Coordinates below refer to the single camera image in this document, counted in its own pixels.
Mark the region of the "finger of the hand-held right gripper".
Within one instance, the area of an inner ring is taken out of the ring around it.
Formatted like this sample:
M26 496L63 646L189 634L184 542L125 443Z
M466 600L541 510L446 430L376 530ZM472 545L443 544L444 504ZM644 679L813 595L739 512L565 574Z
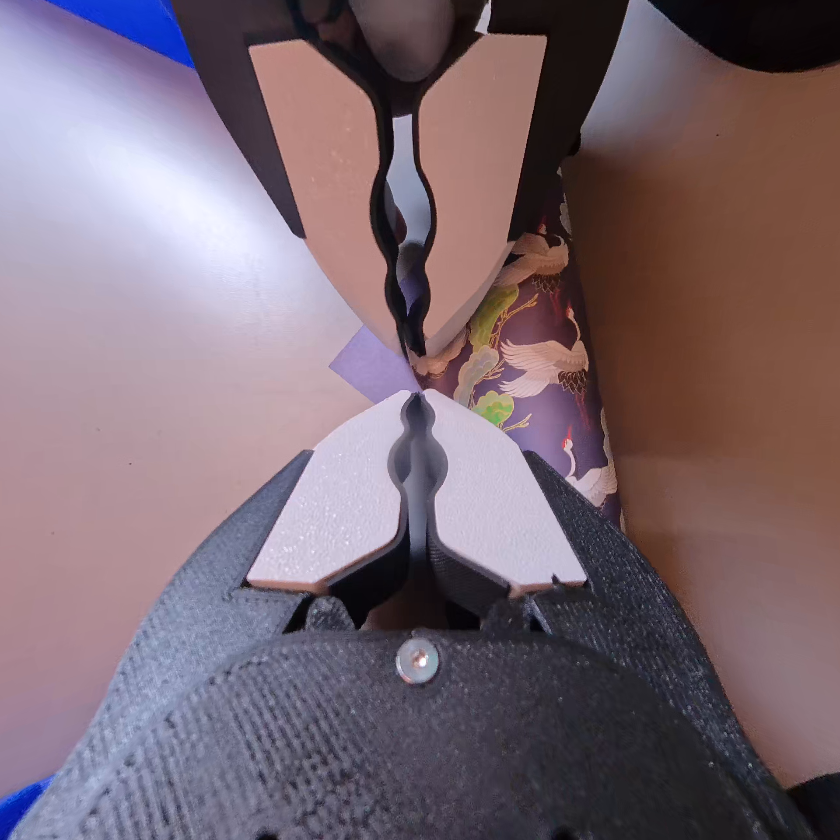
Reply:
M416 152L435 210L424 266L428 355L466 325L510 254L547 43L546 35L481 36L419 103Z
M394 143L382 73L320 39L248 54L313 258L377 338L423 355L425 299L406 303L386 212Z

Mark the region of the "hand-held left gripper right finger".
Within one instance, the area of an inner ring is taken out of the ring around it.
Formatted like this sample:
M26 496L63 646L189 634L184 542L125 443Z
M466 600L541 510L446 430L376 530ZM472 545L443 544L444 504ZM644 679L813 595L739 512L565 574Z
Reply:
M427 551L447 602L477 619L494 605L582 586L587 575L520 447L498 427L437 391L427 444L434 483Z

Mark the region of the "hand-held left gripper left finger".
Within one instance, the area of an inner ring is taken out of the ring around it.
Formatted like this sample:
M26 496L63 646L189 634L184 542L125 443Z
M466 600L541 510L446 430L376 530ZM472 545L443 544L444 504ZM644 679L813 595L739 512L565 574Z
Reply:
M247 583L341 601L360 627L405 584L409 466L398 392L351 418L311 452L247 573Z

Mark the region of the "purple crane patterned paper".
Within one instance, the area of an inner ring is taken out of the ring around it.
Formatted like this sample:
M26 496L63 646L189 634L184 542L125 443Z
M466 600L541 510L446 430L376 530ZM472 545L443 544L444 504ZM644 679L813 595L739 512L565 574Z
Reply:
M407 363L362 328L329 367L373 403L413 386L443 393L540 455L624 530L593 356L557 175L538 221L441 353Z

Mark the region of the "blue plastic bin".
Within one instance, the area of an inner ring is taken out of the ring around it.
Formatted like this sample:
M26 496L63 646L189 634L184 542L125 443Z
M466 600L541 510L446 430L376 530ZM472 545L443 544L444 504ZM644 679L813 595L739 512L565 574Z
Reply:
M1 800L0 809L0 833L1 839L8 839L13 833L17 824L24 818L29 809L49 788L55 775L52 774L42 780L38 780L24 788L6 796Z
M171 1L49 1L70 14L194 68Z

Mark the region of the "black textured pad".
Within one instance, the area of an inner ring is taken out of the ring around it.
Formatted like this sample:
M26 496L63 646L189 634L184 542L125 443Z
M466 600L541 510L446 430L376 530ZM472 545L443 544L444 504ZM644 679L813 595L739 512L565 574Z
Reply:
M749 70L793 73L839 62L838 1L652 1L712 55Z

